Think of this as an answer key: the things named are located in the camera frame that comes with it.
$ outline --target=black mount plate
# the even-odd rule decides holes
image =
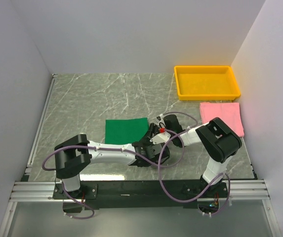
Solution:
[[[163,183],[173,197],[181,200],[193,198],[203,190],[200,180],[164,180]],[[53,199],[67,199],[61,184],[57,184],[56,190],[57,192],[53,193]],[[70,195],[81,199],[82,191],[85,192],[85,203],[94,209],[169,206],[197,208],[196,201],[178,203],[171,200],[157,180],[81,181],[81,190],[71,192]],[[213,185],[201,198],[214,198],[216,193],[219,198],[226,198],[228,195],[226,183]]]

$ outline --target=yellow tray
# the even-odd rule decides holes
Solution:
[[[175,66],[179,100],[234,100],[240,90],[230,66]]]

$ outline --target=marble table surface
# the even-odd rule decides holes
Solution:
[[[43,171],[41,163],[53,148],[79,134],[88,140],[103,143],[106,119],[154,118],[167,111],[182,111],[202,123],[199,101],[179,101],[174,74],[60,74],[54,78],[51,97],[45,113],[39,143],[33,159],[29,181],[53,181],[55,171]],[[178,116],[181,125],[193,121]],[[172,164],[181,149],[169,146]],[[202,144],[185,148],[183,160],[173,168],[162,170],[163,179],[199,179],[208,163],[208,153]],[[47,162],[54,167],[54,158]],[[228,164],[233,179],[254,178],[245,144]],[[121,164],[94,164],[81,172],[82,180],[156,180],[155,167],[135,167]]]

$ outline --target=cable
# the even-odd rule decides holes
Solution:
[[[162,150],[161,150],[160,155],[159,155],[158,164],[160,164],[161,159],[162,159],[162,154],[163,154],[162,151],[166,148],[166,146],[168,145],[168,143],[170,143],[170,142],[171,142],[174,138],[176,138],[176,137],[179,137],[180,140],[182,141],[180,135],[182,135],[183,133],[187,132],[188,130],[189,130],[189,128],[188,128],[187,130],[183,131],[183,132],[180,132],[180,133],[174,135],[173,137],[171,137],[171,138],[163,145]],[[226,173],[220,173],[220,174],[218,174],[215,178],[213,178],[213,179],[211,180],[211,182],[210,182],[196,197],[191,198],[191,199],[188,199],[188,200],[179,200],[179,199],[173,197],[173,196],[166,190],[166,188],[165,188],[165,186],[164,186],[164,184],[163,184],[162,178],[161,178],[160,167],[161,167],[161,166],[158,165],[158,176],[159,176],[159,182],[160,182],[160,185],[161,185],[163,191],[165,192],[165,194],[166,194],[170,199],[172,199],[173,201],[179,202],[179,203],[188,203],[188,202],[192,202],[192,201],[197,200],[198,198],[200,198],[200,197],[206,192],[206,190],[207,190],[219,177],[221,177],[221,176],[223,176],[223,175],[226,175],[226,176],[227,176],[227,179],[228,179],[228,195],[227,195],[226,201],[225,201],[224,205],[222,205],[221,208],[220,208],[218,211],[216,211],[215,213],[213,213],[212,215],[215,215],[215,214],[219,213],[219,212],[224,208],[224,206],[227,204],[227,202],[228,202],[228,200],[229,200],[229,196],[230,196],[230,178],[229,178],[229,175],[228,175],[228,174],[226,174]]]
[[[81,202],[84,203],[84,198],[85,198],[85,193],[82,192],[82,199],[81,199]]]
[[[189,115],[189,114],[187,114],[187,113],[185,113],[185,112],[178,112],[178,111],[172,111],[172,112],[166,112],[166,113],[163,113],[163,115],[172,115],[172,114],[181,114],[181,115],[185,115],[185,116],[187,116],[187,117],[190,117],[192,120],[194,120],[195,121],[195,125],[193,125],[193,126],[191,126],[191,127],[196,127],[198,124],[199,124],[199,122],[197,121],[197,119],[196,118],[194,118],[193,116],[191,116],[191,115]]]
[[[76,200],[75,198],[71,197],[70,194],[67,192],[66,188],[64,187],[64,183],[62,183],[62,188],[63,188],[63,192],[66,194],[66,196],[68,198],[70,198],[74,202],[76,202],[76,203],[80,204],[81,206],[84,206],[87,209],[92,211],[92,214],[90,216],[86,216],[86,217],[78,217],[78,216],[73,216],[73,215],[71,215],[69,213],[66,213],[67,216],[69,216],[70,218],[73,218],[73,219],[78,219],[78,220],[86,220],[86,219],[90,219],[90,218],[92,218],[94,216],[95,211],[94,211],[94,209],[92,207],[90,207],[90,206],[86,205],[85,203],[82,203],[82,202]]]
[[[191,199],[188,199],[188,200],[179,200],[179,199],[176,199],[175,197],[173,197],[173,196],[166,190],[166,188],[165,188],[165,186],[164,186],[164,184],[163,184],[160,168],[162,168],[162,167],[173,167],[173,166],[177,165],[177,164],[181,161],[181,159],[183,158],[183,155],[184,155],[184,143],[183,143],[183,140],[181,139],[180,135],[182,135],[183,133],[186,133],[189,129],[191,129],[192,127],[195,127],[195,126],[198,124],[198,121],[197,121],[194,117],[192,117],[191,115],[189,115],[189,114],[187,114],[187,113],[184,113],[184,112],[167,112],[167,113],[164,113],[163,115],[169,115],[169,114],[183,114],[183,115],[186,115],[186,116],[192,118],[192,119],[196,122],[196,124],[193,125],[193,126],[188,127],[186,130],[184,130],[183,132],[180,132],[180,133],[178,133],[178,134],[175,133],[174,131],[171,131],[171,130],[166,129],[167,132],[170,132],[170,133],[174,134],[174,136],[172,136],[172,137],[163,145],[162,150],[161,150],[160,155],[159,155],[158,164],[156,164],[156,163],[150,161],[149,159],[147,159],[147,158],[144,157],[143,155],[141,155],[141,154],[139,154],[139,153],[136,153],[136,152],[134,152],[134,151],[122,150],[121,148],[101,148],[101,147],[100,147],[99,149],[102,150],[102,151],[128,152],[128,153],[134,154],[135,156],[138,156],[138,157],[144,159],[145,161],[147,161],[147,162],[150,163],[151,165],[154,165],[154,166],[158,167],[159,183],[160,183],[160,185],[161,185],[163,191],[165,192],[165,194],[166,194],[170,199],[172,199],[173,201],[179,202],[179,203],[188,203],[188,202],[192,202],[192,201],[197,200],[198,198],[200,198],[200,197],[206,192],[206,190],[207,190],[211,185],[213,185],[213,183],[214,183],[219,177],[221,177],[221,176],[223,176],[223,175],[226,175],[227,178],[228,178],[228,196],[227,196],[227,198],[226,198],[226,201],[225,201],[224,205],[222,205],[221,208],[219,208],[218,211],[216,211],[215,213],[212,213],[212,215],[215,215],[216,213],[219,213],[219,212],[224,208],[224,206],[227,204],[227,202],[228,202],[228,200],[229,200],[229,196],[230,196],[230,178],[229,178],[229,176],[228,176],[226,173],[220,173],[220,174],[218,174],[215,178],[213,178],[213,179],[211,180],[211,182],[210,182],[196,197],[191,198]],[[182,143],[182,156],[181,156],[181,158],[180,158],[175,164],[167,165],[167,166],[161,166],[161,165],[160,165],[160,164],[161,164],[161,159],[162,159],[163,152],[164,152],[165,148],[167,147],[168,143],[170,143],[170,142],[171,142],[174,138],[176,138],[176,137],[179,137],[179,139],[180,139],[180,141],[181,141],[181,143]],[[59,152],[61,152],[61,151],[68,150],[68,149],[89,149],[89,150],[96,150],[96,147],[72,145],[72,146],[66,146],[66,147],[62,147],[62,148],[60,148],[60,149],[57,149],[57,150],[55,150],[53,153],[51,153],[51,154],[42,162],[41,167],[43,168],[43,170],[46,170],[46,171],[55,170],[55,168],[46,168],[46,167],[45,167],[45,163],[46,163],[47,160],[48,160],[50,157],[52,157],[53,155],[55,155],[55,154],[57,154],[57,153],[59,153]],[[94,210],[93,210],[93,208],[91,208],[91,207],[89,207],[88,205],[86,205],[86,204],[84,204],[84,203],[81,203],[81,202],[77,201],[76,199],[74,199],[73,197],[71,197],[71,196],[68,194],[68,192],[65,190],[64,185],[63,185],[63,191],[65,192],[65,194],[67,195],[68,198],[72,199],[73,201],[75,201],[75,202],[78,203],[78,204],[85,205],[85,207],[87,207],[88,209],[92,210],[92,212],[93,212],[92,215],[89,216],[89,217],[73,217],[73,218],[75,218],[75,219],[88,219],[88,218],[93,217],[93,215],[94,215]]]
[[[58,186],[57,186],[57,177],[54,178],[54,186],[57,190],[59,190]]]
[[[175,135],[177,135],[176,132],[172,131],[172,130],[167,130],[166,131],[168,132],[171,132]],[[182,142],[182,155],[181,155],[181,158],[174,164],[171,164],[171,165],[165,165],[165,166],[161,166],[161,167],[164,167],[164,168],[168,168],[168,167],[173,167],[175,165],[177,165],[183,158],[184,156],[184,143],[181,139],[181,142]],[[55,168],[46,168],[45,167],[45,164],[47,162],[47,160],[49,160],[50,157],[52,157],[53,155],[61,152],[61,151],[65,151],[65,150],[68,150],[68,149],[88,149],[88,150],[96,150],[96,147],[90,147],[90,146],[80,146],[80,145],[72,145],[72,146],[66,146],[66,147],[62,147],[62,148],[59,148],[57,150],[55,150],[53,153],[51,153],[50,155],[48,155],[46,157],[46,159],[43,160],[42,164],[41,164],[41,167],[43,170],[45,171],[53,171],[53,170],[56,170]],[[102,150],[102,151],[113,151],[113,152],[122,152],[121,148],[105,148],[105,147],[100,147],[99,150]],[[139,153],[136,153],[136,152],[133,152],[133,151],[130,151],[130,150],[124,150],[124,152],[128,152],[128,153],[132,153],[134,154],[135,156],[139,156],[140,158],[144,159],[146,162],[150,163],[151,165],[154,165],[154,166],[158,166],[158,164],[152,162],[151,160],[149,160],[148,158],[144,157],[143,155],[139,154]]]
[[[159,122],[159,126],[160,126],[160,127],[165,127],[165,125],[164,125],[163,122]]]

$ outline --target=metal frame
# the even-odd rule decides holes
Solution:
[[[43,107],[43,111],[42,111],[41,118],[40,118],[40,121],[39,121],[38,129],[37,129],[37,132],[36,132],[36,135],[35,135],[34,143],[33,143],[29,158],[28,158],[27,168],[28,168],[28,165],[32,165],[33,162],[34,162],[36,148],[37,148],[38,143],[39,143],[39,137],[40,137],[39,135],[40,135],[40,132],[42,130],[43,120],[44,120],[46,112],[47,112],[47,106],[48,106],[49,99],[51,97],[51,92],[52,92],[52,89],[53,89],[53,85],[54,85],[54,82],[55,82],[54,76],[55,76],[55,74],[52,75],[51,84],[50,84],[50,87],[49,87],[49,91],[48,91],[48,94],[47,94],[46,101],[44,103],[44,107]]]
[[[54,182],[15,182],[9,202],[71,201],[69,199],[52,199],[54,186]],[[231,181],[230,199],[268,200],[270,196],[264,180],[233,180]],[[198,201],[209,200],[213,200],[213,198],[198,199]]]
[[[0,227],[0,237],[7,237],[9,228],[12,224],[17,202],[9,202],[4,214],[3,222]]]
[[[272,231],[273,237],[282,237],[278,221],[276,219],[271,200],[262,200],[266,217]]]

